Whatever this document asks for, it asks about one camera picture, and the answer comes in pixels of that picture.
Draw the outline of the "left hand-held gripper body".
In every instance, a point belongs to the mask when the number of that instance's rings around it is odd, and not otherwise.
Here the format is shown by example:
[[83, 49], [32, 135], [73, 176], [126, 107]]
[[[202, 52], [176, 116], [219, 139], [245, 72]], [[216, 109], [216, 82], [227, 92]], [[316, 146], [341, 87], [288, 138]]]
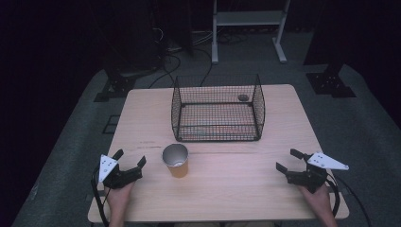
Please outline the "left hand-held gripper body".
[[142, 168], [136, 166], [129, 170], [119, 169], [119, 160], [101, 155], [99, 161], [98, 181], [111, 189], [122, 188], [143, 177]]

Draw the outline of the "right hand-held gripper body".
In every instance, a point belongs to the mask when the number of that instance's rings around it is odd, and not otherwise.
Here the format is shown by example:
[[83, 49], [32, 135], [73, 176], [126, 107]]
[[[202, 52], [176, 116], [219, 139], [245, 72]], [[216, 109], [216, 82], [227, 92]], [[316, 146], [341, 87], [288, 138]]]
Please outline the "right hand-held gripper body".
[[305, 186], [311, 193], [314, 193], [326, 182], [328, 169], [349, 169], [348, 165], [341, 163], [322, 152], [315, 152], [309, 155], [310, 159], [308, 161], [303, 160], [306, 164], [306, 170], [302, 172], [288, 171], [286, 173], [286, 178], [288, 183]]

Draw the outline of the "orange paper cup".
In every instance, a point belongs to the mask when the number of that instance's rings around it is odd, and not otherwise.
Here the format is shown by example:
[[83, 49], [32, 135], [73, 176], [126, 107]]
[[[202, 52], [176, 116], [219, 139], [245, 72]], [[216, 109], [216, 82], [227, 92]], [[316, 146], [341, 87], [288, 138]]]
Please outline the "orange paper cup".
[[164, 164], [175, 178], [182, 178], [187, 174], [188, 157], [188, 149], [182, 144], [171, 144], [162, 153]]

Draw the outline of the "black wire mesh basket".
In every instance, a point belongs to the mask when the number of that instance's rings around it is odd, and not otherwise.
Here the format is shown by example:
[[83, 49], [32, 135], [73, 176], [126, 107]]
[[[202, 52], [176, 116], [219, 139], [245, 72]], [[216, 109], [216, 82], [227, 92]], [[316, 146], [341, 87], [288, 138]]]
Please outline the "black wire mesh basket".
[[[248, 101], [239, 101], [247, 95]], [[257, 75], [177, 77], [171, 128], [180, 142], [258, 141], [265, 125], [265, 98]]]

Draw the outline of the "person's left hand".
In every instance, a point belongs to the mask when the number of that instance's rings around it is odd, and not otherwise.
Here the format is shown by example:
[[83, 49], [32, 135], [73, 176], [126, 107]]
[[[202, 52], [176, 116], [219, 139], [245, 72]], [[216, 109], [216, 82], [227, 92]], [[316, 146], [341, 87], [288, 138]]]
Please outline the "person's left hand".
[[123, 213], [126, 211], [127, 206], [131, 199], [131, 191], [134, 183], [129, 183], [122, 188], [109, 189], [107, 203], [109, 204], [111, 212]]

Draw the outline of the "person's right hand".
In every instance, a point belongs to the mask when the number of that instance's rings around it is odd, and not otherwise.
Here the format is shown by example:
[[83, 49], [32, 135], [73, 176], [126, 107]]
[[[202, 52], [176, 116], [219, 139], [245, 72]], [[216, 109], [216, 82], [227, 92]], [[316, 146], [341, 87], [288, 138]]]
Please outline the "person's right hand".
[[299, 186], [306, 203], [317, 217], [331, 215], [331, 204], [327, 186], [323, 184], [314, 193], [307, 190], [305, 186]]

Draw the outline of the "black stand base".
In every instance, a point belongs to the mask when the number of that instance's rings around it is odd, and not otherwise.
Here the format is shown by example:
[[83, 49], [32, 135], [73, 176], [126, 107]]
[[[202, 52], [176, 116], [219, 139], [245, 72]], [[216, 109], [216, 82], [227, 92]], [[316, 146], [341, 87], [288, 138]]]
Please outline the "black stand base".
[[96, 94], [94, 102], [107, 102], [111, 98], [126, 97], [130, 90], [134, 88], [137, 76], [134, 75], [135, 69], [122, 64], [104, 65], [107, 80], [102, 90]]
[[339, 73], [342, 63], [329, 63], [320, 73], [307, 73], [306, 77], [317, 95], [331, 95], [334, 98], [355, 97], [353, 90], [344, 84]]

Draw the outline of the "black rectangular floor frame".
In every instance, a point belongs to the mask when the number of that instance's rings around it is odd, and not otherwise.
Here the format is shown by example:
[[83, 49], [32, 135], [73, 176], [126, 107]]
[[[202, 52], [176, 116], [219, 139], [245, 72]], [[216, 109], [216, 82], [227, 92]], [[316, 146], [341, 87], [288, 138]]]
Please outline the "black rectangular floor frame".
[[114, 134], [119, 122], [120, 115], [112, 114], [109, 116], [106, 125], [103, 128], [103, 134]]

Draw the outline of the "white metal stand frame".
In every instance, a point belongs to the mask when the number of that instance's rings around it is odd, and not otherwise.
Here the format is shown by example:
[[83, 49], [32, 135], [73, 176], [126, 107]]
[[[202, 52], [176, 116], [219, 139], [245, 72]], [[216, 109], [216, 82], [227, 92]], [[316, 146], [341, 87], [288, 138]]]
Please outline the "white metal stand frame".
[[281, 40], [288, 17], [291, 0], [286, 0], [282, 10], [266, 11], [218, 11], [218, 0], [214, 0], [211, 63], [218, 63], [218, 28], [224, 26], [278, 26], [278, 32], [272, 38], [279, 62], [286, 63], [287, 57], [281, 45]]

